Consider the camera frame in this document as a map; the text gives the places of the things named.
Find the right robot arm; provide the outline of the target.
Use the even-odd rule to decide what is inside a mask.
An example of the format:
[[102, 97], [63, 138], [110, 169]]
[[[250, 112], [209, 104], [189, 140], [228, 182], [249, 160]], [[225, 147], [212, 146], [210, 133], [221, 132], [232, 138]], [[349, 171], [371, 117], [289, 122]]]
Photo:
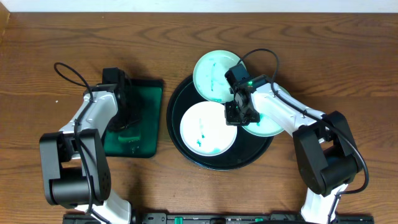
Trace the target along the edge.
[[308, 187], [301, 216], [309, 223], [332, 223], [337, 204], [358, 172], [369, 174], [346, 118], [305, 106], [276, 83], [236, 83], [233, 100], [225, 104], [226, 122], [246, 126], [264, 114], [294, 142], [300, 175]]

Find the white plate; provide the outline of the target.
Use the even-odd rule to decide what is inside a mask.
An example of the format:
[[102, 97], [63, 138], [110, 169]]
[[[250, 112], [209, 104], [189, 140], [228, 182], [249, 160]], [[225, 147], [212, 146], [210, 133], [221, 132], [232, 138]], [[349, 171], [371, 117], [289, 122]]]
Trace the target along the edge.
[[212, 101], [191, 106], [183, 114], [179, 128], [184, 145], [191, 152], [206, 157], [226, 152], [238, 134], [237, 127], [226, 124], [224, 106]]

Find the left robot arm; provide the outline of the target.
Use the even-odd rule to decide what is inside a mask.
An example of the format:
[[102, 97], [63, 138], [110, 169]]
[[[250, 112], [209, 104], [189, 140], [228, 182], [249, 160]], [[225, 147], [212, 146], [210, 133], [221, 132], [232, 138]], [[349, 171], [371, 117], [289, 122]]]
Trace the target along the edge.
[[39, 140], [44, 195], [51, 205], [85, 212], [100, 223], [137, 223], [137, 214], [111, 186], [102, 142], [107, 127], [125, 121], [125, 79], [90, 86], [72, 119]]

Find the green sponge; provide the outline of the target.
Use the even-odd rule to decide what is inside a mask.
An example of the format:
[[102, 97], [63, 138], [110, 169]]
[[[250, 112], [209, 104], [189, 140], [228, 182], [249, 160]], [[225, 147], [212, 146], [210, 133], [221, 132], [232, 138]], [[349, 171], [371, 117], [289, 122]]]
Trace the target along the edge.
[[136, 142], [141, 139], [141, 132], [138, 129], [126, 129], [118, 136], [120, 143]]

